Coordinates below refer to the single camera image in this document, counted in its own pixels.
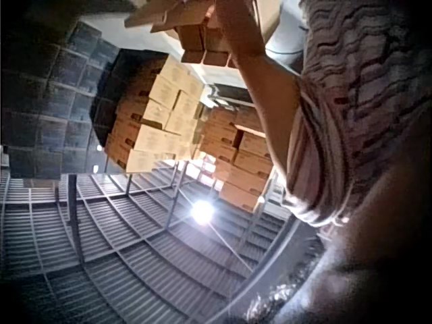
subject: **metal roof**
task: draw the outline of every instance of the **metal roof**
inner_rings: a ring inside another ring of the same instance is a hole
[[[56,201],[54,190],[24,188],[2,169],[2,278],[18,284],[29,311],[45,321],[204,323],[252,273],[211,228],[188,217],[188,201],[210,192],[192,178],[163,229],[171,174],[166,165],[134,174],[129,194],[127,175],[78,176],[82,267],[68,225],[67,176]],[[213,227],[256,268],[284,221],[265,213],[254,221],[222,200],[213,204]]]

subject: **light fixture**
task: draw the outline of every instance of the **light fixture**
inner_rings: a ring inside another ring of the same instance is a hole
[[[213,213],[215,212],[211,203],[205,200],[199,200],[192,207],[192,217],[200,225],[210,223]]]

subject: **stacked cardboard boxes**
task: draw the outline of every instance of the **stacked cardboard boxes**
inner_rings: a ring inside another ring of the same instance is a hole
[[[213,177],[224,182],[219,197],[252,212],[273,169],[265,138],[237,127],[239,112],[213,109],[201,151],[216,158]]]
[[[255,108],[241,106],[237,113],[237,118],[235,120],[235,125],[239,130],[244,130],[245,132],[265,137],[264,129],[259,120],[258,113]]]
[[[171,55],[148,59],[117,106],[105,151],[126,172],[156,161],[191,159],[204,85]]]
[[[184,63],[234,68],[214,10],[214,0],[147,1],[125,20],[125,27],[152,24],[151,32],[175,30]],[[247,9],[267,42],[279,24],[280,0],[250,0]]]

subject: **person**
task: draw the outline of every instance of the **person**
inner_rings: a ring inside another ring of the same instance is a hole
[[[283,204],[312,226],[343,225],[274,323],[389,323],[415,279],[429,283],[412,266],[430,228],[432,50],[418,3],[301,1],[298,77],[267,57],[244,1],[215,12],[286,178]]]

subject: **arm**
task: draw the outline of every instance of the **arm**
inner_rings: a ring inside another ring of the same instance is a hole
[[[288,144],[300,96],[296,77],[266,56],[260,30],[244,0],[216,0],[215,9],[256,105],[273,162],[286,176]]]
[[[408,280],[398,272],[403,271],[401,257],[411,251],[421,236],[422,222],[430,216],[429,123],[428,112],[275,323],[311,323],[322,318],[330,318],[330,323],[357,323],[374,302],[403,296],[398,290]],[[395,296],[390,288],[397,288]]]

